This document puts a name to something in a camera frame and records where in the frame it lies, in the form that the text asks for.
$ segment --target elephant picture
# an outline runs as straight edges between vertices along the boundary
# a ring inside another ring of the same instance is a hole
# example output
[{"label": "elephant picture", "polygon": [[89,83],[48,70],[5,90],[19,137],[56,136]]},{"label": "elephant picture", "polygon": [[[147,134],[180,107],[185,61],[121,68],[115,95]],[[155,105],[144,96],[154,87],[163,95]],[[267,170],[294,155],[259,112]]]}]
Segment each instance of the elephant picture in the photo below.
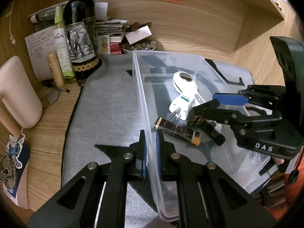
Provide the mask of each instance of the elephant picture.
[{"label": "elephant picture", "polygon": [[68,48],[72,62],[83,62],[95,56],[95,52],[83,22],[66,28]]}]

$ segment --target bowl of marbles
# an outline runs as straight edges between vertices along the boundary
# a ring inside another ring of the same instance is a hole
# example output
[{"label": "bowl of marbles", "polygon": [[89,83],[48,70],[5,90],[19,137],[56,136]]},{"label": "bowl of marbles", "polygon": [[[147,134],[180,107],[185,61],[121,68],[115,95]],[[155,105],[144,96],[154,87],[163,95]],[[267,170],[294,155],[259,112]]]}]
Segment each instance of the bowl of marbles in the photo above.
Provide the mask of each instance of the bowl of marbles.
[{"label": "bowl of marbles", "polygon": [[137,42],[132,45],[129,43],[123,43],[121,48],[124,54],[132,54],[134,50],[155,50],[156,42],[153,40],[147,40],[146,42]]}]

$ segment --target elephant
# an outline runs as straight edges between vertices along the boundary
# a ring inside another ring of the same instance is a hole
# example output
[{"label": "elephant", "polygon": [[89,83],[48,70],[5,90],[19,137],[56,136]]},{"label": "elephant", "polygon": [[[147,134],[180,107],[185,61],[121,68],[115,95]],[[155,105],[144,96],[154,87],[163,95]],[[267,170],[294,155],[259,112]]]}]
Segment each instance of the elephant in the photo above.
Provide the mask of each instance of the elephant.
[{"label": "elephant", "polygon": [[87,45],[89,47],[89,50],[90,50],[89,55],[92,53],[92,51],[94,51],[91,40],[84,27],[74,28],[69,33],[69,42],[70,42],[70,46],[72,48],[72,52],[74,53],[74,56],[75,56],[74,60],[77,60],[79,58],[78,52],[77,52],[78,47],[80,49],[82,57],[84,57],[86,55],[85,54],[85,45]]}]

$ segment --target card with colored circles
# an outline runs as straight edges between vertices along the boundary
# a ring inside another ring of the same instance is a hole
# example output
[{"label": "card with colored circles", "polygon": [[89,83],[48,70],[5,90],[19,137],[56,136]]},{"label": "card with colored circles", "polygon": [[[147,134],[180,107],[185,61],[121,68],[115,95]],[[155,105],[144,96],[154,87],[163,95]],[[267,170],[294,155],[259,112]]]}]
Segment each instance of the card with colored circles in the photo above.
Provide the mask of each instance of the card with colored circles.
[{"label": "card with colored circles", "polygon": [[98,53],[99,54],[111,54],[109,35],[98,35],[97,41],[98,41]]}]

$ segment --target wine bottle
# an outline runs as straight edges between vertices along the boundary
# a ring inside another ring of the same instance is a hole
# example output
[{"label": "wine bottle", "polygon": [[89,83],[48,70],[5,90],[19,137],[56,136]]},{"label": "wine bottle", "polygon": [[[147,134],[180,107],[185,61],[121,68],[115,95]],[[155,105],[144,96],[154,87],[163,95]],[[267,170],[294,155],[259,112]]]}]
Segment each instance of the wine bottle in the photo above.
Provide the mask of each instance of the wine bottle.
[{"label": "wine bottle", "polygon": [[84,80],[101,64],[97,54],[93,0],[70,0],[64,8],[63,19],[76,79]]}]

